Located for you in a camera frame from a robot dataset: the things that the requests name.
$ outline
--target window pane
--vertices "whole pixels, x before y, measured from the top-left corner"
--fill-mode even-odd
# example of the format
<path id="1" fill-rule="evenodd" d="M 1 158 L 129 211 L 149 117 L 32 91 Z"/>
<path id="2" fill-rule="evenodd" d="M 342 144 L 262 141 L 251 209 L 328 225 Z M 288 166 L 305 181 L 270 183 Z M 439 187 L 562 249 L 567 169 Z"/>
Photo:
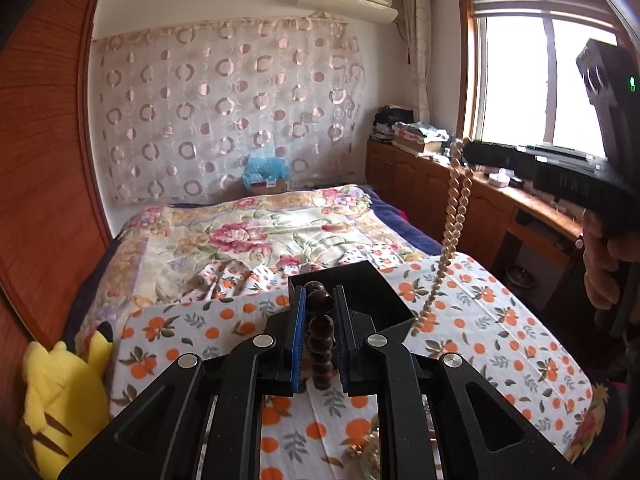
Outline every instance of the window pane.
<path id="1" fill-rule="evenodd" d="M 580 23 L 554 20 L 558 58 L 558 108 L 554 144 L 605 156 L 595 108 L 590 104 L 575 58 L 589 38 L 617 44 L 616 35 Z"/>
<path id="2" fill-rule="evenodd" d="M 539 144 L 545 135 L 548 57 L 541 18 L 486 19 L 487 83 L 482 140 Z"/>

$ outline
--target wooden wardrobe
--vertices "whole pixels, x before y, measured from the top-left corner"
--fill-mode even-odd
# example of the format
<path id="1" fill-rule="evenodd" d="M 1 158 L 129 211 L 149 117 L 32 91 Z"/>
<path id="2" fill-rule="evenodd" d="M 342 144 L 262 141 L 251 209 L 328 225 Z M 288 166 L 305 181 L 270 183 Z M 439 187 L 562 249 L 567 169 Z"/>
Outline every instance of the wooden wardrobe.
<path id="1" fill-rule="evenodd" d="M 110 236 L 95 185 L 87 68 L 97 0 L 33 0 L 0 51 L 0 422 L 22 355 L 60 338 Z"/>

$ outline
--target blue plastic bag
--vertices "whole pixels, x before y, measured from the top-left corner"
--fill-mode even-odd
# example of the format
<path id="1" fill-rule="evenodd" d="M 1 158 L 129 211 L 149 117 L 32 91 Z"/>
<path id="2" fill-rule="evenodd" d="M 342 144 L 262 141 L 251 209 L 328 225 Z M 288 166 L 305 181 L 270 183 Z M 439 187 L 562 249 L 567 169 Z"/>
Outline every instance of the blue plastic bag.
<path id="1" fill-rule="evenodd" d="M 273 182 L 276 180 L 288 180 L 289 167 L 287 163 L 276 156 L 250 156 L 244 167 L 242 182 L 249 189 L 251 184 Z"/>

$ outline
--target black box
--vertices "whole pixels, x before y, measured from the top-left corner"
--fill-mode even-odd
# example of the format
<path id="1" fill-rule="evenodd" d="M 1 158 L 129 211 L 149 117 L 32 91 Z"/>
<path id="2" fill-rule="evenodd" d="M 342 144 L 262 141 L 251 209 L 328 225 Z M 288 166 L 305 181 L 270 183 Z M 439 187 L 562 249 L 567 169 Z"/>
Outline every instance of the black box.
<path id="1" fill-rule="evenodd" d="M 351 310 L 371 316 L 376 330 L 388 338 L 404 341 L 414 322 L 414 313 L 370 262 L 290 276 L 289 303 L 294 301 L 296 287 L 312 280 L 322 283 L 330 294 L 337 285 L 342 285 Z"/>

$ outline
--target white wall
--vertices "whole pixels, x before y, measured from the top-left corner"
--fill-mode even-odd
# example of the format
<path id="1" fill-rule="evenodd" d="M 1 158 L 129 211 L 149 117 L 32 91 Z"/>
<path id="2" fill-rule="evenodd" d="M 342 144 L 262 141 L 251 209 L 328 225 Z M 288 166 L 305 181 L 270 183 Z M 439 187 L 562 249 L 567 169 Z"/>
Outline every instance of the white wall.
<path id="1" fill-rule="evenodd" d="M 98 0 L 94 18 L 94 38 L 199 20 L 243 16 L 299 16 L 311 13 L 309 10 L 295 7 L 296 2 L 297 0 Z M 348 21 L 351 31 L 358 37 L 366 69 L 362 107 L 354 133 L 354 150 L 359 155 L 359 166 L 354 170 L 361 182 L 364 179 L 367 137 L 377 108 L 385 104 L 407 106 L 410 102 L 406 86 L 408 66 L 406 44 L 401 40 L 395 24 L 377 25 L 359 20 Z M 95 124 L 92 102 L 96 92 L 91 85 L 89 90 L 90 124 Z M 102 202 L 111 232 L 117 234 L 124 222 L 141 210 L 142 206 L 122 206 L 115 203 L 106 173 L 108 161 L 102 133 L 95 127 L 91 128 L 91 140 Z"/>
<path id="2" fill-rule="evenodd" d="M 449 134 L 458 124 L 461 41 L 458 0 L 431 0 L 431 121 Z"/>

